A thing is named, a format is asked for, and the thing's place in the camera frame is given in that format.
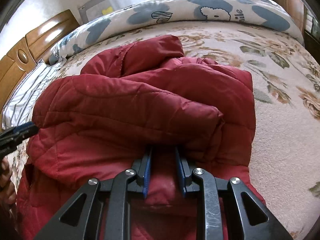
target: pillow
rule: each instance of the pillow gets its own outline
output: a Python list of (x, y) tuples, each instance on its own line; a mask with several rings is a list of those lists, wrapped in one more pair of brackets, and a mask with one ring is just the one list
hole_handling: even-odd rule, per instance
[(48, 86), (62, 64), (46, 65), (41, 59), (37, 66), (21, 81), (6, 102), (2, 112), (2, 129), (27, 122), (36, 100)]

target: bed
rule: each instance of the bed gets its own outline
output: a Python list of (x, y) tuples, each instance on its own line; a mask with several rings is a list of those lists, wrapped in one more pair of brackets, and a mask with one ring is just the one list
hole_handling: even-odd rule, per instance
[[(219, 6), (211, 8), (212, 1), (152, 0), (77, 29), (70, 11), (62, 12), (28, 33), (0, 61), (1, 107), (41, 58), (51, 66), (59, 64), (47, 86), (80, 74), (105, 49), (178, 36), (186, 56), (211, 58), (252, 74), (257, 129), (251, 182), (292, 237), (304, 239), (320, 214), (320, 66), (303, 47), (298, 27), (275, 2), (214, 0)], [(57, 30), (60, 34), (52, 39)], [(25, 121), (31, 117), (32, 109)], [(28, 158), (27, 143), (9, 156), (16, 187)]]

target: red puffer jacket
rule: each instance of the red puffer jacket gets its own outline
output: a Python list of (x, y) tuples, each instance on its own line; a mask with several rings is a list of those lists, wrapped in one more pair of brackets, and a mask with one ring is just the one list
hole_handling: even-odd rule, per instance
[(40, 128), (18, 190), (24, 239), (32, 239), (88, 179), (113, 178), (156, 147), (148, 197), (132, 205), (132, 239), (196, 238), (196, 203), (179, 191), (174, 148), (214, 176), (249, 180), (255, 133), (249, 72), (184, 57), (167, 35), (105, 50), (79, 76), (53, 82), (38, 99)]

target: silver bolt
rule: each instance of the silver bolt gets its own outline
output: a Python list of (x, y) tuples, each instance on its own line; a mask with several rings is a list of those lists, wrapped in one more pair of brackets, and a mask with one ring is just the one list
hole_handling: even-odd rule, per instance
[(241, 182), (241, 180), (239, 178), (237, 178), (237, 177), (233, 177), (233, 178), (231, 178), (231, 182), (233, 184), (239, 184)]
[(201, 175), (204, 174), (204, 170), (201, 168), (196, 168), (193, 170), (194, 174)]
[(96, 185), (98, 183), (98, 180), (95, 178), (89, 179), (88, 183), (89, 183), (89, 185)]
[(128, 176), (132, 176), (133, 174), (135, 174), (136, 172), (133, 169), (128, 169), (125, 171), (125, 174)]

